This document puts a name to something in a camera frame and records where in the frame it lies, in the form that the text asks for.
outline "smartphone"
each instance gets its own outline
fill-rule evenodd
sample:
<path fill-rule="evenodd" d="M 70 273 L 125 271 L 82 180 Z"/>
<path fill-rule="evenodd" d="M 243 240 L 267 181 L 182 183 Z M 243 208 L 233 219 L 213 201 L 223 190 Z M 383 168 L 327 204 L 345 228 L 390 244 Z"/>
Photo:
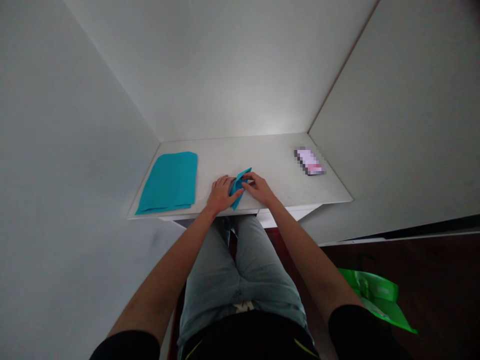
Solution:
<path fill-rule="evenodd" d="M 309 147 L 296 147 L 295 157 L 296 160 L 301 164 L 305 174 L 309 176 L 325 174 L 325 169 L 320 165 L 319 159 Z"/>

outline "green shopping bag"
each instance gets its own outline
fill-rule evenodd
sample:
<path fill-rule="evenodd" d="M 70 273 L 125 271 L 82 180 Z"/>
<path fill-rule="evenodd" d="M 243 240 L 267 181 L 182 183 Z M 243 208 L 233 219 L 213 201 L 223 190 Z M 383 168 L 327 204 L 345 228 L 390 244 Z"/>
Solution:
<path fill-rule="evenodd" d="M 338 268 L 338 270 L 373 315 L 418 335 L 418 331 L 410 327 L 404 313 L 397 305 L 399 297 L 397 284 L 369 272 L 344 268 Z"/>

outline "teal paper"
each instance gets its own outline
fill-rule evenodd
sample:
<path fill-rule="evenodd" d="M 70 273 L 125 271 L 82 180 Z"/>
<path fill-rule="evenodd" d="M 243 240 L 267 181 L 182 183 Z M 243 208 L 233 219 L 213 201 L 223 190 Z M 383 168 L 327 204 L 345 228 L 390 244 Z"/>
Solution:
<path fill-rule="evenodd" d="M 248 168 L 247 170 L 245 171 L 242 171 L 241 173 L 238 174 L 238 176 L 236 177 L 235 181 L 233 182 L 233 186 L 231 187 L 231 190 L 230 190 L 230 196 L 232 196 L 233 194 L 235 194 L 235 192 L 237 190 L 240 190 L 240 189 L 243 189 L 244 187 L 242 186 L 243 183 L 246 183 L 247 180 L 242 180 L 242 176 L 245 174 L 245 173 L 249 173 L 252 171 L 252 168 Z M 240 199 L 242 198 L 243 194 L 240 195 L 240 197 L 235 200 L 235 202 L 231 205 L 231 208 L 233 210 L 235 210 L 237 208 L 237 206 L 239 205 L 240 203 Z"/>
<path fill-rule="evenodd" d="M 153 165 L 136 215 L 187 209 L 195 204 L 198 156 L 193 152 L 161 155 Z"/>

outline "leg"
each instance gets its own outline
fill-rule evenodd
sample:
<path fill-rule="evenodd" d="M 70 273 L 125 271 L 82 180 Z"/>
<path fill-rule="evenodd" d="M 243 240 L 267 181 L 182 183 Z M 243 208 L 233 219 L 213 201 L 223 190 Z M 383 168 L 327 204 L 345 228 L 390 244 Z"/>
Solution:
<path fill-rule="evenodd" d="M 308 332 L 307 317 L 292 278 L 285 271 L 267 233 L 254 215 L 231 216 L 238 238 L 236 266 L 244 300 L 255 309 L 300 324 Z"/>
<path fill-rule="evenodd" d="M 180 347 L 204 327 L 230 315 L 227 305 L 240 291 L 240 276 L 228 249 L 229 235 L 224 219 L 215 219 L 186 281 Z"/>

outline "black sleeve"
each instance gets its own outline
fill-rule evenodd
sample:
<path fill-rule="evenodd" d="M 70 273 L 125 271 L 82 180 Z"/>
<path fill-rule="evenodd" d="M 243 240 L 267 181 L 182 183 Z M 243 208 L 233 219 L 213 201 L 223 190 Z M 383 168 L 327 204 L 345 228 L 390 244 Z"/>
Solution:
<path fill-rule="evenodd" d="M 90 360 L 158 360 L 159 341 L 146 331 L 128 330 L 110 336 L 95 349 Z"/>
<path fill-rule="evenodd" d="M 411 359 L 389 329 L 361 306 L 335 309 L 328 320 L 328 331 L 339 360 Z"/>

